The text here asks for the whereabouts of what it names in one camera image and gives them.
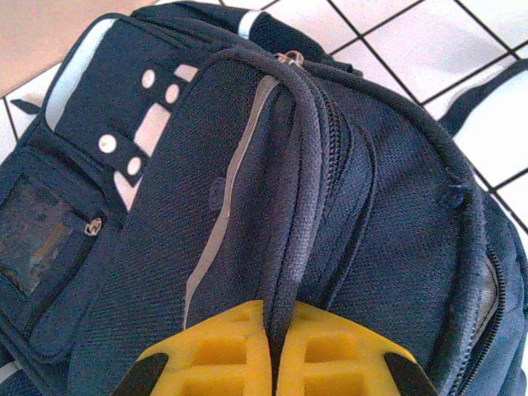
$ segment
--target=navy blue backpack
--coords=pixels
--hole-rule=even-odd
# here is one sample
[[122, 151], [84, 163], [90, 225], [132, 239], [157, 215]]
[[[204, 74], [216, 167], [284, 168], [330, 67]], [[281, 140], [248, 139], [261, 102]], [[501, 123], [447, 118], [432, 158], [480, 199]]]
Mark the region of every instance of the navy blue backpack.
[[521, 396], [526, 270], [446, 129], [299, 31], [105, 15], [0, 167], [0, 395], [111, 394], [261, 299], [273, 361], [299, 300], [407, 348], [439, 395]]

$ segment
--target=card holder pocket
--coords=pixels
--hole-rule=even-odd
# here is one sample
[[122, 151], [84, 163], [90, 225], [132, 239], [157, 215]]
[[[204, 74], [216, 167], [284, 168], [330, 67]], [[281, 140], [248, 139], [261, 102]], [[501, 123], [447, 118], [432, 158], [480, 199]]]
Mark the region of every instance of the card holder pocket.
[[0, 169], [0, 311], [26, 340], [104, 228], [101, 193], [32, 149]]

